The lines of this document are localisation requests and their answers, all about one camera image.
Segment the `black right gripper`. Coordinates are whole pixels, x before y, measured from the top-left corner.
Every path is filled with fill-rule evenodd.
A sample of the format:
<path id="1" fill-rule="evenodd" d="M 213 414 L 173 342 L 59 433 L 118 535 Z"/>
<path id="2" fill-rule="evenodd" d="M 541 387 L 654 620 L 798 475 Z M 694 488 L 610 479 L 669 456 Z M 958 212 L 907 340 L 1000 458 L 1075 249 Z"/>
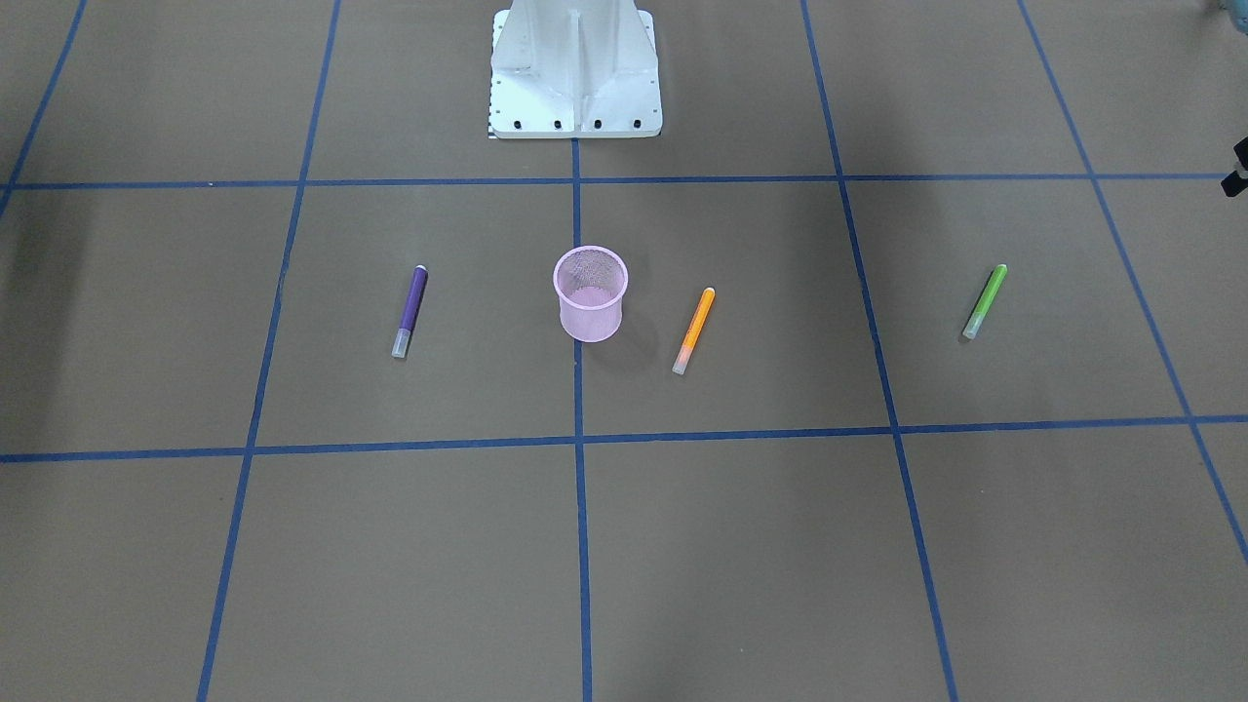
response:
<path id="1" fill-rule="evenodd" d="M 1226 197 L 1239 196 L 1248 189 L 1248 137 L 1241 139 L 1239 142 L 1236 142 L 1233 152 L 1236 156 L 1233 170 L 1226 174 L 1226 177 L 1221 179 L 1221 189 L 1223 190 L 1223 195 L 1226 195 Z"/>

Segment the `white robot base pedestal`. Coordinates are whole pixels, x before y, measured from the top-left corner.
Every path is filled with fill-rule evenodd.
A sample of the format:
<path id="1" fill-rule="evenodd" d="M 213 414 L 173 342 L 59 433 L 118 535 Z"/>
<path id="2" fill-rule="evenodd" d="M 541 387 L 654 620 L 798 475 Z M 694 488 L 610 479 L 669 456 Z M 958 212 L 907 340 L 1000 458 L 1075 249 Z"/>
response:
<path id="1" fill-rule="evenodd" d="M 636 2 L 513 1 L 490 27 L 490 137 L 663 132 L 655 22 Z"/>

